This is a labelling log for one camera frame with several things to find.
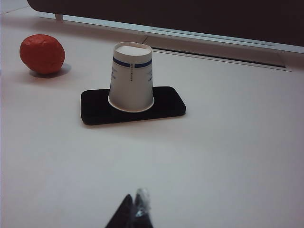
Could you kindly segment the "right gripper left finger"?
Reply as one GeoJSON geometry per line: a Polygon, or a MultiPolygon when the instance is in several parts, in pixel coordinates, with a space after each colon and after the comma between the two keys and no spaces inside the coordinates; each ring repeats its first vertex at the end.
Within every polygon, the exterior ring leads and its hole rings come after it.
{"type": "Polygon", "coordinates": [[[105,228],[130,228],[131,212],[133,209],[133,198],[126,195],[105,228]]]}

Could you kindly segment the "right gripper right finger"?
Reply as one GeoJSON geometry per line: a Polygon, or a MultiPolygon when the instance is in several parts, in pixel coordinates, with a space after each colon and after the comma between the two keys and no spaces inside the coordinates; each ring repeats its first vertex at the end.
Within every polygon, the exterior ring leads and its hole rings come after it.
{"type": "Polygon", "coordinates": [[[134,228],[153,228],[150,210],[151,210],[150,194],[147,189],[139,188],[136,192],[134,201],[134,228]]]}

